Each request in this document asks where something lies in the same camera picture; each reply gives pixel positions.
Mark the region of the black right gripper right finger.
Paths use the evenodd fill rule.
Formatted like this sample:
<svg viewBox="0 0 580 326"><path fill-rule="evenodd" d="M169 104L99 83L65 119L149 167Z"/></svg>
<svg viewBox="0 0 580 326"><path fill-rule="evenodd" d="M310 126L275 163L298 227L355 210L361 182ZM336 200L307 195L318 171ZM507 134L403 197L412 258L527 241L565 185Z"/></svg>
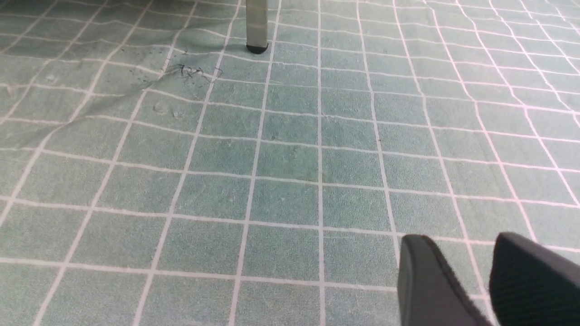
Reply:
<svg viewBox="0 0 580 326"><path fill-rule="evenodd" d="M514 232L496 239L489 294L501 326L577 326L580 268Z"/></svg>

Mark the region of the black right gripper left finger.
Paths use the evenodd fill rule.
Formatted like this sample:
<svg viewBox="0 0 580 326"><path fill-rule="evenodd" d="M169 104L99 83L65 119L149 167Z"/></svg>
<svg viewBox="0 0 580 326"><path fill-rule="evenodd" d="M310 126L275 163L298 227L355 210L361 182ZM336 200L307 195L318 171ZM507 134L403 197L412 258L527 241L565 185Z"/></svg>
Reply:
<svg viewBox="0 0 580 326"><path fill-rule="evenodd" d="M426 235L401 239L397 281L402 326L490 326Z"/></svg>

